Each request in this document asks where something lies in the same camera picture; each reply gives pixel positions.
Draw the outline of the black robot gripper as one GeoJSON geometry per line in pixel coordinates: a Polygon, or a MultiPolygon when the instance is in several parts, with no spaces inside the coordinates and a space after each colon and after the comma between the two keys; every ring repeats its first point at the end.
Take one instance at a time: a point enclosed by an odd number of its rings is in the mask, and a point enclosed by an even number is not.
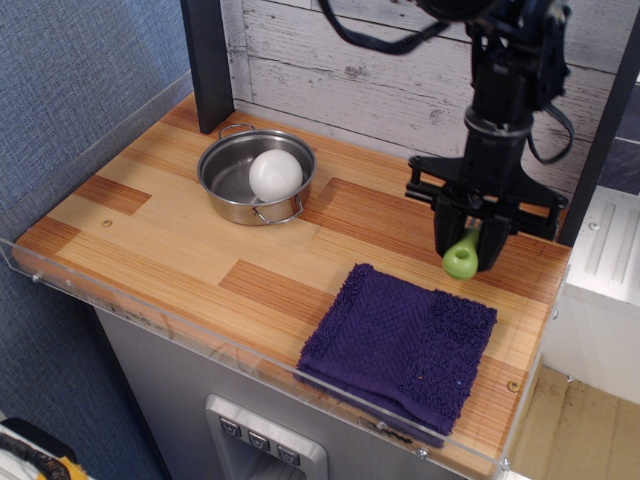
{"type": "Polygon", "coordinates": [[[406,195],[435,212],[440,256],[464,235],[469,217],[484,220],[477,245],[478,271],[491,270],[509,234],[552,240],[568,199],[533,180],[521,161],[533,121],[496,125],[467,119],[468,137],[458,158],[414,156],[406,195]]]}

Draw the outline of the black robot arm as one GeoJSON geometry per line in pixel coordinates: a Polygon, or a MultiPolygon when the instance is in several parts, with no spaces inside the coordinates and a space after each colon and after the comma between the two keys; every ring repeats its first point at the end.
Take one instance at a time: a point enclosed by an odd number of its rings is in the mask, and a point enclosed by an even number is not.
{"type": "Polygon", "coordinates": [[[435,248],[445,271],[470,278],[493,268],[519,232],[555,238],[568,199],[523,169],[536,149],[532,127],[547,112],[569,135],[571,121],[553,105],[570,71],[564,58],[568,5],[563,1],[424,1],[446,22],[462,22],[471,39],[473,102],[459,158],[414,156],[406,194],[435,213],[435,248]]]}

